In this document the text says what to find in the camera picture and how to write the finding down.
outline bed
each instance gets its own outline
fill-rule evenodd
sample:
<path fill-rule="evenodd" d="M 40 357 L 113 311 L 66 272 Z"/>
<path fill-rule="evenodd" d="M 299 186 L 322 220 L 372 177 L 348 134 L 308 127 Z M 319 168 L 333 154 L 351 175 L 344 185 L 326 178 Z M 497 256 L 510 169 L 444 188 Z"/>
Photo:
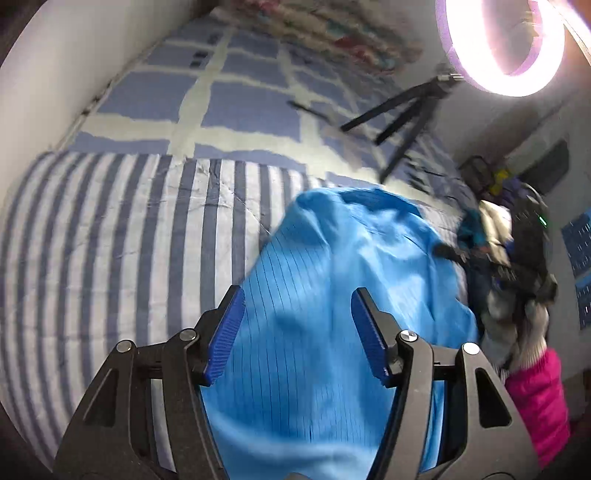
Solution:
<path fill-rule="evenodd" d="M 2 217 L 0 401 L 46 465 L 118 340 L 142 346 L 193 326 L 242 281 L 299 192 L 375 186 L 400 137 L 371 139 L 395 112 L 353 135 L 335 125 L 398 91 L 390 77 L 202 18 L 133 62 L 62 148 L 32 163 Z M 428 132 L 384 188 L 451 244 L 461 208 L 475 205 Z M 152 389 L 159 457 L 172 466 Z"/>

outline tripod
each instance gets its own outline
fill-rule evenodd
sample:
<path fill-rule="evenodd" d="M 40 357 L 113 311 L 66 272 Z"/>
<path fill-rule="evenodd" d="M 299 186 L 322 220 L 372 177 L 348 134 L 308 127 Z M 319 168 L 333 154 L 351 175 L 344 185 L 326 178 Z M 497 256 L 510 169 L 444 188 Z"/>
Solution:
<path fill-rule="evenodd" d="M 417 85 L 408 89 L 396 97 L 386 100 L 381 105 L 372 108 L 357 118 L 340 127 L 341 131 L 348 132 L 352 128 L 364 124 L 372 118 L 381 115 L 388 110 L 396 108 L 399 105 L 414 102 L 400 114 L 400 116 L 389 124 L 383 132 L 381 132 L 374 140 L 376 145 L 381 145 L 388 137 L 394 135 L 404 125 L 409 123 L 414 118 L 417 118 L 413 127 L 404 136 L 402 145 L 400 145 L 396 152 L 392 155 L 388 166 L 380 173 L 379 182 L 384 183 L 388 176 L 392 173 L 394 168 L 398 165 L 400 160 L 404 158 L 405 153 L 413 145 L 418 135 L 427 126 L 433 113 L 439 104 L 439 101 L 447 97 L 453 87 L 463 80 L 461 75 L 456 73 L 438 75 L 427 83 Z"/>

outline pink puffer jacket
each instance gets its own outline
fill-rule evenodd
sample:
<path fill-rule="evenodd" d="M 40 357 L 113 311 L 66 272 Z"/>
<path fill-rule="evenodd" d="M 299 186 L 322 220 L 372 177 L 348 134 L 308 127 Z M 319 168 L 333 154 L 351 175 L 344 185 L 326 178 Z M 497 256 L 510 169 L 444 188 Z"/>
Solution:
<path fill-rule="evenodd" d="M 548 348 L 533 367 L 511 375 L 505 387 L 523 418 L 540 466 L 544 468 L 564 448 L 570 436 L 558 355 Z"/>

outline striped bedsheet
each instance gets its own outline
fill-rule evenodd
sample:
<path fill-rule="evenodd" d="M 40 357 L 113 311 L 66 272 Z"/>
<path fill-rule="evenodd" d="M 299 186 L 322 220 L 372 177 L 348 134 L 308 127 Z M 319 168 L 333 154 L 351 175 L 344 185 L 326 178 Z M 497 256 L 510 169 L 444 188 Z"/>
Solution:
<path fill-rule="evenodd" d="M 193 326 L 242 281 L 290 202 L 333 186 L 232 160 L 38 157 L 2 217 L 0 401 L 46 465 L 118 340 L 142 346 Z M 455 243 L 459 217 L 420 208 Z M 160 388 L 155 381 L 155 395 Z M 157 400 L 154 417 L 171 466 Z"/>

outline blue cloth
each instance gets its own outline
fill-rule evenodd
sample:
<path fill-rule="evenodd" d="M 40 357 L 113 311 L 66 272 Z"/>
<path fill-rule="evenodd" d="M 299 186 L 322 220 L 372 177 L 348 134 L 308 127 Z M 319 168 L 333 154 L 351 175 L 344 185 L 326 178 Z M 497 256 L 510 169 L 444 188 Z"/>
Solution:
<path fill-rule="evenodd" d="M 242 287 L 246 312 L 225 373 L 203 389 L 232 480 L 365 479 L 394 396 L 371 374 L 351 317 L 366 287 L 378 308 L 437 345 L 476 339 L 450 261 L 418 209 L 381 189 L 301 194 Z M 443 385 L 423 468 L 436 464 Z"/>

